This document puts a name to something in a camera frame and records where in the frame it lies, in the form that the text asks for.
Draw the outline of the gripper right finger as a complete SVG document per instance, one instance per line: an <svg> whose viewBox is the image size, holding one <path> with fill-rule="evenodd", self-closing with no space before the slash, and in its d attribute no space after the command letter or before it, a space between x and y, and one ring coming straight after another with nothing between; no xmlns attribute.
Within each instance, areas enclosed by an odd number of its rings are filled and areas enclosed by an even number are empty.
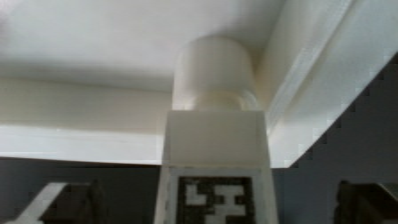
<svg viewBox="0 0 398 224"><path fill-rule="evenodd" d="M398 183L340 182L334 224L398 224Z"/></svg>

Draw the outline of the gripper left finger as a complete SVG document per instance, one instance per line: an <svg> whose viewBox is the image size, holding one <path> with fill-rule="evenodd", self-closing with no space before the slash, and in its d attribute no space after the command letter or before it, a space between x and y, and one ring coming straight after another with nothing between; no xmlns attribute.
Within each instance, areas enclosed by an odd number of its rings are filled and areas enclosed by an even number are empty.
<svg viewBox="0 0 398 224"><path fill-rule="evenodd" d="M109 224L100 183L50 182L11 224Z"/></svg>

